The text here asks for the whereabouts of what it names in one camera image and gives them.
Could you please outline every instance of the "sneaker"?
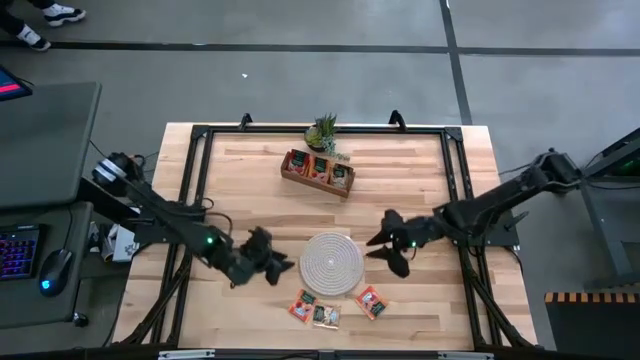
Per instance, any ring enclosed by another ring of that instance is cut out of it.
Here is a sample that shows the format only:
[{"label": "sneaker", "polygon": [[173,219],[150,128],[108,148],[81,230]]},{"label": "sneaker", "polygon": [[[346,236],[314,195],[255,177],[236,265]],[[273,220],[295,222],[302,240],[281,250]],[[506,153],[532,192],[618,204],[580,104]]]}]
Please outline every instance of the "sneaker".
[{"label": "sneaker", "polygon": [[35,51],[44,52],[49,50],[51,47],[51,43],[48,42],[45,38],[41,37],[35,44],[29,45]]},{"label": "sneaker", "polygon": [[58,4],[53,4],[42,10],[42,12],[44,13],[44,19],[47,20],[51,27],[62,26],[65,22],[78,22],[87,15],[84,10]]},{"label": "sneaker", "polygon": [[29,25],[22,28],[17,38],[26,42],[35,51],[47,51],[51,47],[51,43],[33,31]]}]

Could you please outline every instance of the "wooden box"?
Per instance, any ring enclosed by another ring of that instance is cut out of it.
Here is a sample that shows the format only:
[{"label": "wooden box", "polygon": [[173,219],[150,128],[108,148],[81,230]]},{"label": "wooden box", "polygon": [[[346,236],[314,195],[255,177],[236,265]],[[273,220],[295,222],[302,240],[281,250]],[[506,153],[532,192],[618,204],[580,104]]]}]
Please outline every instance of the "wooden box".
[{"label": "wooden box", "polygon": [[293,173],[287,170],[287,165],[289,164],[290,157],[291,157],[291,151],[288,151],[287,155],[285,155],[284,157],[284,160],[282,160],[282,165],[280,165],[280,174],[282,175],[283,178],[293,180],[295,182],[299,182],[300,184],[308,185],[316,189],[341,196],[343,198],[349,197],[349,191],[351,191],[351,186],[353,185],[353,179],[355,179],[356,177],[355,171],[351,171],[351,173],[349,174],[349,179],[347,180],[347,188],[341,189],[341,188],[334,187],[330,184],[322,184],[322,183],[313,181],[308,177],[301,176],[297,173]]}]

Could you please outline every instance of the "wooden table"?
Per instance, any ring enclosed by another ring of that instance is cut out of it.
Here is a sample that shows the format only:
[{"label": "wooden table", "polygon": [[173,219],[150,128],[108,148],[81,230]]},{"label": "wooden table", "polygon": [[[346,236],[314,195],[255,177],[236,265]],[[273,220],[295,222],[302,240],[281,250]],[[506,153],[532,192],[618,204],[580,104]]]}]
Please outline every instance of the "wooden table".
[{"label": "wooden table", "polygon": [[[167,125],[153,181],[154,189],[166,199],[178,198],[192,125]],[[489,131],[484,126],[467,126],[463,135],[478,195],[499,184]],[[436,136],[345,134],[338,136],[337,143],[339,151],[351,155],[350,164],[357,172],[346,200],[281,178],[279,165],[284,154],[292,148],[306,149],[298,134],[216,134],[205,194],[215,201],[217,211],[233,218],[233,238],[238,244],[248,238],[247,230],[262,226],[273,234],[274,249],[296,262],[305,242],[317,233],[348,235],[364,253],[365,242],[379,231],[384,210],[396,209],[407,218],[428,215],[433,207],[449,201]],[[453,161],[457,172],[458,160],[454,157]],[[199,167],[196,162],[194,179]],[[192,184],[190,199],[195,180]],[[217,218],[207,222],[227,228]],[[167,248],[153,245],[134,259],[114,340],[126,337],[156,300]],[[487,261],[497,303],[523,336],[535,343],[524,283],[513,255],[488,248]],[[284,273],[275,287],[259,275],[232,290],[223,274],[194,261],[180,346],[471,349],[456,248],[446,240],[430,243],[418,250],[410,266],[411,275],[400,279],[385,261],[365,259],[365,276],[357,288],[347,296],[327,299],[342,306],[340,329],[333,331],[305,325],[287,312],[296,292],[304,287],[297,267]],[[368,284],[390,300],[388,309],[375,321],[353,301]],[[172,307],[170,304],[165,332],[170,328]],[[486,311],[484,306],[478,309],[489,339]]]}]

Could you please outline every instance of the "rgb keyboard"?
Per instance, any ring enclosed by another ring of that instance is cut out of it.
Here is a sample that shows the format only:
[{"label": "rgb keyboard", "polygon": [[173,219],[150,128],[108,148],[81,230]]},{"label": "rgb keyboard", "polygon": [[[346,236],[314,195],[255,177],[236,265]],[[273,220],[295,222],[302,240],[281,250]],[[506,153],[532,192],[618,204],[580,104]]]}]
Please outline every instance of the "rgb keyboard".
[{"label": "rgb keyboard", "polygon": [[0,280],[33,276],[40,232],[39,225],[0,228]]}]

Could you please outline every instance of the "snack packet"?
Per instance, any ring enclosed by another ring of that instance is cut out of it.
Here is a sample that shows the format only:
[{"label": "snack packet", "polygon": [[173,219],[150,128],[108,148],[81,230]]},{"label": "snack packet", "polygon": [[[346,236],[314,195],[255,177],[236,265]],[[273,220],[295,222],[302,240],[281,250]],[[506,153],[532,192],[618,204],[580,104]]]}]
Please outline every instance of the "snack packet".
[{"label": "snack packet", "polygon": [[316,303],[316,297],[308,291],[300,289],[296,301],[289,306],[289,312],[302,320],[305,324],[313,314],[313,305]]},{"label": "snack packet", "polygon": [[356,298],[356,303],[371,320],[375,320],[380,316],[389,305],[389,302],[384,300],[371,285]]},{"label": "snack packet", "polygon": [[311,155],[306,152],[292,149],[291,155],[289,156],[289,163],[287,164],[287,170],[298,175],[305,176],[307,174],[307,168],[309,167],[310,158]]},{"label": "snack packet", "polygon": [[351,168],[341,164],[335,164],[331,169],[331,185],[340,189],[346,189],[349,183]]},{"label": "snack packet", "polygon": [[327,159],[312,156],[309,166],[309,178],[322,184],[329,183],[331,163]]},{"label": "snack packet", "polygon": [[318,304],[313,310],[313,325],[337,329],[340,322],[340,307]]}]

